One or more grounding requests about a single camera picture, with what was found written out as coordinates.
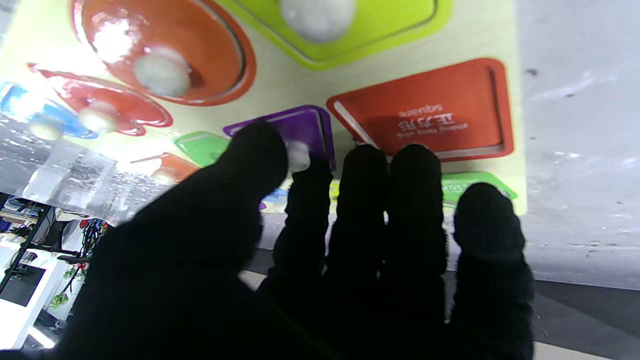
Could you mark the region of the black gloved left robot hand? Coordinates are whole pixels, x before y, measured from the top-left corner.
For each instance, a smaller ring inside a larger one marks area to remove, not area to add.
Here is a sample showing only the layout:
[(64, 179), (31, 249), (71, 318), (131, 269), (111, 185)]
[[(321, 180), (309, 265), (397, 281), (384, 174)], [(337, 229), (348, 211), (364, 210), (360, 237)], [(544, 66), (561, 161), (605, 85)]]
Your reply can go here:
[(322, 159), (295, 173), (273, 265), (240, 280), (262, 237), (259, 204), (288, 174), (275, 127), (244, 127), (202, 168), (108, 230), (47, 360), (531, 360), (533, 274), (512, 201), (469, 186), (445, 319), (442, 167), (423, 145), (391, 161), (351, 150), (329, 244)]

